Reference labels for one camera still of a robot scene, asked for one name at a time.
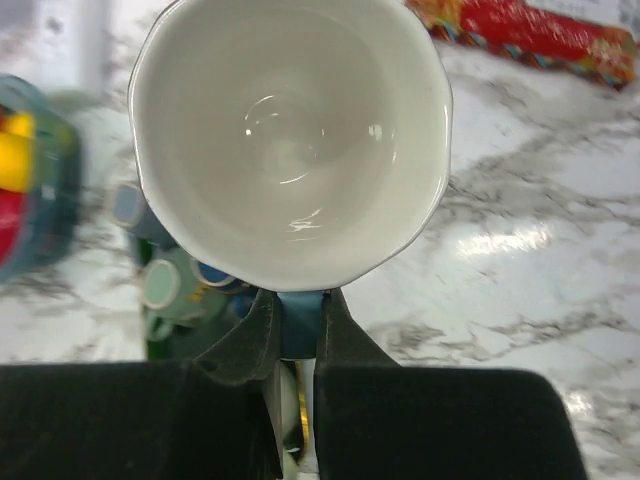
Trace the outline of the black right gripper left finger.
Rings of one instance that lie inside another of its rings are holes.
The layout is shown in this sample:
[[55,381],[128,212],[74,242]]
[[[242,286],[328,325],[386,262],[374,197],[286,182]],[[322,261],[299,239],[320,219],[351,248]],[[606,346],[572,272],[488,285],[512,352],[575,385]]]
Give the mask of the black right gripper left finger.
[[5,479],[277,479],[280,317],[261,291],[195,359],[1,369]]

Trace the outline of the mint green bird-print mug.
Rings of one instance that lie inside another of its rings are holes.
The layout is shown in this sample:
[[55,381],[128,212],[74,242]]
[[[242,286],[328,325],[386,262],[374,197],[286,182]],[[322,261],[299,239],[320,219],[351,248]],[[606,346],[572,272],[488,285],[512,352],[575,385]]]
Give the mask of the mint green bird-print mug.
[[228,310],[228,298],[198,280],[191,259],[176,247],[143,269],[141,303],[147,340],[162,341],[177,327],[228,331],[240,323]]

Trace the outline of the light blue hexagonal mug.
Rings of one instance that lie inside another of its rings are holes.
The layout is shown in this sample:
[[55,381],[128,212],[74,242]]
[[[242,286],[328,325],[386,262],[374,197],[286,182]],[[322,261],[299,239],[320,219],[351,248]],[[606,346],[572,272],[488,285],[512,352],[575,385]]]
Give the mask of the light blue hexagonal mug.
[[453,96],[398,1],[176,1],[132,70],[142,191],[191,256],[290,295],[410,245],[450,174]]

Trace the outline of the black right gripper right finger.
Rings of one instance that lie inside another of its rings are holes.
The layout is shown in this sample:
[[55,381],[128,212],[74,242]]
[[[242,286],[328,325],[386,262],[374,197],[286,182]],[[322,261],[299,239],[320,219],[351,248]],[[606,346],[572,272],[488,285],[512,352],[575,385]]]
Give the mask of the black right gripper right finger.
[[323,479],[583,479],[564,404],[531,371],[409,367],[322,303],[314,433]]

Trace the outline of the light green ceramic mug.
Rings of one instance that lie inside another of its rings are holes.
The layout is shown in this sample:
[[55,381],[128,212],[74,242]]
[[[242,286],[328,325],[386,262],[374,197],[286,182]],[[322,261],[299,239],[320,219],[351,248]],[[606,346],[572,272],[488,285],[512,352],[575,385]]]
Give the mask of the light green ceramic mug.
[[280,378],[284,449],[296,463],[300,463],[310,444],[310,422],[301,363],[282,360]]

